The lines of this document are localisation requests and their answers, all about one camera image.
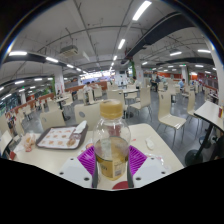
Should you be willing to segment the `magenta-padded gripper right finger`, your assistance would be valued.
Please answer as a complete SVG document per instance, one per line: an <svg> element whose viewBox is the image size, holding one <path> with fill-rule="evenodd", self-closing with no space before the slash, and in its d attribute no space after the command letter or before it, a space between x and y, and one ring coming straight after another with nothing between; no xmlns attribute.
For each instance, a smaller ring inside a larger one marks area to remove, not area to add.
<svg viewBox="0 0 224 224"><path fill-rule="evenodd" d="M140 188L167 175L163 162L148 157L134 146L129 147L127 181L129 188Z"/></svg>

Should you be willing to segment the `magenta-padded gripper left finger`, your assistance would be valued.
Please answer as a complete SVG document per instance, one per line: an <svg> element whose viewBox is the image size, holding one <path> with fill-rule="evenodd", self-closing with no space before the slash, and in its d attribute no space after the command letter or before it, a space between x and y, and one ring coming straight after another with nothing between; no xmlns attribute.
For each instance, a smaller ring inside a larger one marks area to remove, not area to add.
<svg viewBox="0 0 224 224"><path fill-rule="evenodd" d="M98 185L98 168L91 146L77 157L70 157L59 170L58 175L65 180L84 188L96 188Z"/></svg>

